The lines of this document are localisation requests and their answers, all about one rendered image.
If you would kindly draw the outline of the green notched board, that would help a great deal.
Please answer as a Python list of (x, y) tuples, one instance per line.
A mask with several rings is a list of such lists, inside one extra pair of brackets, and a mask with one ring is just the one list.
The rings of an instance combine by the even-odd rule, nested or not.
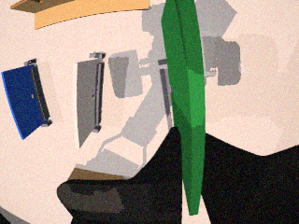
[(173, 126), (180, 131), (184, 194), (190, 216), (198, 214), (205, 169), (206, 97), (201, 31), (194, 0), (165, 0), (162, 14)]

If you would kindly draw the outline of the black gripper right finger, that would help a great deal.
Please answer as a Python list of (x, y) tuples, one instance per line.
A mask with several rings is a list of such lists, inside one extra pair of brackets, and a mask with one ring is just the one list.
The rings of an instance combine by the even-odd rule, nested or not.
[(299, 172), (299, 145), (258, 156), (205, 132), (202, 199), (210, 224), (248, 224), (266, 188)]

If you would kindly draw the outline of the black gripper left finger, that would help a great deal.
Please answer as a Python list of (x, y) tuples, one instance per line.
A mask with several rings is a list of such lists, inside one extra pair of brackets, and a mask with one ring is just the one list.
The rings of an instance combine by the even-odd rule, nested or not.
[(70, 179), (56, 188), (57, 198), (78, 223), (182, 224), (182, 147), (172, 127), (130, 179)]

